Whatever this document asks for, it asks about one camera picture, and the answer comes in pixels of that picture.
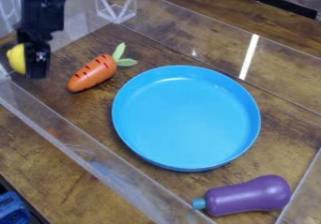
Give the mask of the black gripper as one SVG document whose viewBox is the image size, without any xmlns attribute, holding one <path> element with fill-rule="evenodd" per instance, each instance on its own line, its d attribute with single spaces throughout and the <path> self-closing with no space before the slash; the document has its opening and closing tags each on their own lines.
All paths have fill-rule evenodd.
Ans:
<svg viewBox="0 0 321 224">
<path fill-rule="evenodd" d="M 18 42 L 26 44 L 26 76 L 44 79 L 51 66 L 52 33 L 64 30 L 67 0 L 20 0 L 22 17 L 16 25 Z"/>
</svg>

